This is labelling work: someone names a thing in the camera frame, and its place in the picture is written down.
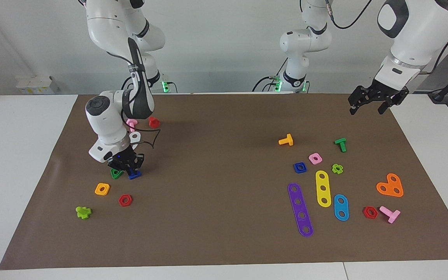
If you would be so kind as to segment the orange three-hole angle plate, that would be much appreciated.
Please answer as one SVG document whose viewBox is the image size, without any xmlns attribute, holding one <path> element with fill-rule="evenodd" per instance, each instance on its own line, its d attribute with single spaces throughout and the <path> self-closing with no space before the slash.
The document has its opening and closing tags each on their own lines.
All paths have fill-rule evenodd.
<svg viewBox="0 0 448 280">
<path fill-rule="evenodd" d="M 404 195 L 403 185 L 397 174 L 388 173 L 386 182 L 379 182 L 376 190 L 386 196 L 402 197 Z"/>
</svg>

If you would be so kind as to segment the yellow three-hole plate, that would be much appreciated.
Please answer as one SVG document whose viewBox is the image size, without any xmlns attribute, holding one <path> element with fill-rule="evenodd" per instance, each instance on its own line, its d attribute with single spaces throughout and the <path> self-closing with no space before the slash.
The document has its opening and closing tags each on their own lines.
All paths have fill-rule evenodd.
<svg viewBox="0 0 448 280">
<path fill-rule="evenodd" d="M 324 208 L 331 206 L 329 176 L 323 170 L 316 172 L 316 196 L 320 206 Z"/>
</svg>

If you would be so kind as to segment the purple four-hole strip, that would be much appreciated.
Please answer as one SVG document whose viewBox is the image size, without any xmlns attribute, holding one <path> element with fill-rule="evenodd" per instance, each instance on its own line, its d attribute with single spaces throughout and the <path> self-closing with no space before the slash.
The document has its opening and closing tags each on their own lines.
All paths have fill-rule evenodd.
<svg viewBox="0 0 448 280">
<path fill-rule="evenodd" d="M 297 225 L 297 230 L 303 237 L 313 235 L 313 225 L 310 219 L 309 211 L 303 197 L 302 189 L 297 183 L 290 183 L 287 187 L 289 199 L 291 201 L 292 211 Z"/>
</svg>

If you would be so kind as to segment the brown table mat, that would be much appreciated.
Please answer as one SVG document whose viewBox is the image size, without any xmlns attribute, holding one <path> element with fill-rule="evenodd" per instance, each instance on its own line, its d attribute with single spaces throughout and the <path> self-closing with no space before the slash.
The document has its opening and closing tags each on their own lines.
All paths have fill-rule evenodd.
<svg viewBox="0 0 448 280">
<path fill-rule="evenodd" d="M 155 148 L 137 148 L 142 176 L 114 180 L 88 154 L 97 139 L 88 100 L 73 105 L 0 269 L 448 259 L 448 209 L 378 103 L 350 115 L 343 94 L 158 95 Z M 279 145 L 288 133 L 294 145 Z M 309 161 L 313 153 L 320 164 Z M 295 173 L 298 162 L 308 171 Z M 319 170 L 329 176 L 327 208 L 317 202 Z M 400 178 L 402 197 L 376 190 L 388 173 Z M 95 194 L 98 183 L 110 184 L 106 196 Z M 290 183 L 302 189 L 311 237 L 298 231 Z M 123 194 L 130 206 L 119 205 Z M 334 216 L 336 194 L 350 204 L 345 222 Z M 88 219 L 78 206 L 92 209 Z M 366 206 L 376 219 L 364 216 Z M 401 214 L 390 224 L 380 206 Z"/>
</svg>

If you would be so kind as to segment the blue two-hole plate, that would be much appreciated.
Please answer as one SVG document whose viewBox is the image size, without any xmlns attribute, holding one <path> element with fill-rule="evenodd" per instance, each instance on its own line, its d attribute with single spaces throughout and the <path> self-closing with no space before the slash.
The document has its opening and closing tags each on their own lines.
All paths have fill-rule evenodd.
<svg viewBox="0 0 448 280">
<path fill-rule="evenodd" d="M 334 216 L 342 222 L 350 218 L 350 204 L 345 195 L 336 194 L 334 196 Z"/>
</svg>

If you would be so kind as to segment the white power strip box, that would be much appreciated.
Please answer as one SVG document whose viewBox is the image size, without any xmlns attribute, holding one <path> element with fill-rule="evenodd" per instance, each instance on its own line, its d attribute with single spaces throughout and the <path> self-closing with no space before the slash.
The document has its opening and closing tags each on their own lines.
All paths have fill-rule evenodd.
<svg viewBox="0 0 448 280">
<path fill-rule="evenodd" d="M 16 89 L 23 95 L 55 95 L 59 93 L 59 87 L 49 75 L 23 76 L 16 78 Z"/>
</svg>

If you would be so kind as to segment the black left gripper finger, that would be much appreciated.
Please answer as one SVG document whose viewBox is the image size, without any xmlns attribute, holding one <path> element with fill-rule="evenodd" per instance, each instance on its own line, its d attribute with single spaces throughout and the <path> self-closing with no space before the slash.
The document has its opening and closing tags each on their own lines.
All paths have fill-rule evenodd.
<svg viewBox="0 0 448 280">
<path fill-rule="evenodd" d="M 391 106 L 393 106 L 393 101 L 391 98 L 387 98 L 385 101 L 383 101 L 381 103 L 381 105 L 378 108 L 378 113 L 379 115 L 382 115 L 385 113 L 385 111 L 390 108 Z"/>
<path fill-rule="evenodd" d="M 361 101 L 361 100 L 356 100 L 354 102 L 350 103 L 350 115 L 355 115 L 356 112 L 359 110 L 359 108 L 363 105 L 365 105 L 366 102 L 365 101 Z"/>
</svg>

